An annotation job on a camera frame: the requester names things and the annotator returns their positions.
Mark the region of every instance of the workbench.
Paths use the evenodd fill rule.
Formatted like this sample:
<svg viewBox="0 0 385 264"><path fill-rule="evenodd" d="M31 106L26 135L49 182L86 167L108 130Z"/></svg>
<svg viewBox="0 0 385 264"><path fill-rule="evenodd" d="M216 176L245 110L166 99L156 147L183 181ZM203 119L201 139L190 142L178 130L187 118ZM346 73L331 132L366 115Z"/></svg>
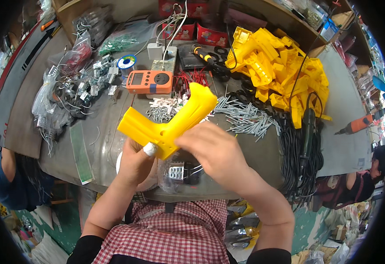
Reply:
<svg viewBox="0 0 385 264"><path fill-rule="evenodd" d="M185 43L185 41L174 41L173 45L178 46ZM116 59L133 53L135 52L120 52L113 53L111 56ZM147 50L137 55L138 70L149 70L151 65L152 61L148 58ZM208 82L212 83L208 73L206 75ZM217 78L214 78L214 82L215 85L210 85L213 93L216 94L216 87L219 97L224 95L226 83L220 82ZM228 92L238 89L241 89L240 81L230 79L227 82ZM131 104L133 108L146 116L146 111L150 109L149 102L152 100L147 99L145 95L136 95L132 100L134 95L128 93L125 88L121 89L115 101L107 95L107 91L101 91L101 93L102 95L93 102L90 108L90 113L93 114L89 114L85 120L77 120L76 123L79 122L82 125L83 134L80 136L84 138L87 155L94 174L94 180L83 186L103 193L116 176L115 163L126 139L124 134L116 130L116 126ZM226 122L224 114L216 114L214 117L210 117L209 120L224 130L229 129L231 125ZM253 135L247 134L238 134L237 140L248 165L256 170L271 186L279 188L282 185L283 177L280 172L280 151L275 127L270 126L267 134L258 142L255 142L256 138ZM81 185L75 166L69 127L64 129L57 139L57 144L53 145L51 157L48 156L47 143L44 140L42 141L39 164L44 172L61 180ZM204 172L200 175L199 184L194 186L179 185L177 193L165 193L157 187L146 191L144 195L148 199L163 202L239 198L236 193L224 190Z"/></svg>

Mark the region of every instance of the solder wire spool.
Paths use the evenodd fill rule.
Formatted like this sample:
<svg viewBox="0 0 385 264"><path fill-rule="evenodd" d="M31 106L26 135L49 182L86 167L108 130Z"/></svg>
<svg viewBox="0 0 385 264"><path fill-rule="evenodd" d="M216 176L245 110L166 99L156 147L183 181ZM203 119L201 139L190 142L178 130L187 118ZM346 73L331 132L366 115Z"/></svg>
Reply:
<svg viewBox="0 0 385 264"><path fill-rule="evenodd" d="M118 68L121 69L122 76L128 77L131 71L137 70L137 58L134 55L123 56L118 61Z"/></svg>

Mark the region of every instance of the white power adapter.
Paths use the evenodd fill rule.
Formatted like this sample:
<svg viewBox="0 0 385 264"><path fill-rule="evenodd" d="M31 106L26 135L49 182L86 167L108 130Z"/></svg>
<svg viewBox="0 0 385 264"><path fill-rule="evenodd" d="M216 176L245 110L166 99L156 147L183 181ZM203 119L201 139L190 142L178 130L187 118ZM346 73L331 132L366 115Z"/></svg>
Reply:
<svg viewBox="0 0 385 264"><path fill-rule="evenodd" d="M163 45L161 43L149 43L147 52L151 61L161 61L163 59Z"/></svg>

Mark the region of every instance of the red checkered shirt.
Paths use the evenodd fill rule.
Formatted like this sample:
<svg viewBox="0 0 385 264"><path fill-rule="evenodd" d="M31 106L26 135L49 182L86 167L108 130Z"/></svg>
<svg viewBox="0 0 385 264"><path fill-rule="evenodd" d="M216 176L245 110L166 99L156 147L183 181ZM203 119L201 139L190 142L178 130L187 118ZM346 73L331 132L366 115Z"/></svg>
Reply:
<svg viewBox="0 0 385 264"><path fill-rule="evenodd" d="M165 204L135 203L132 224L112 228L93 261L107 264L114 254L158 263L229 263L223 243L226 201L179 202L174 213Z"/></svg>

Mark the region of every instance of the orange power meter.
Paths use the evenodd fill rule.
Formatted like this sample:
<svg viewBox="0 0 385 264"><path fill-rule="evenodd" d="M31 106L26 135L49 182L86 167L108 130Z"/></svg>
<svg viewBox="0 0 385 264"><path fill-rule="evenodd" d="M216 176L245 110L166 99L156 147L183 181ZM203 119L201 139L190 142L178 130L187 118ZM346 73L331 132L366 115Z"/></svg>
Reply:
<svg viewBox="0 0 385 264"><path fill-rule="evenodd" d="M130 93L170 93L171 71L131 71L126 82Z"/></svg>

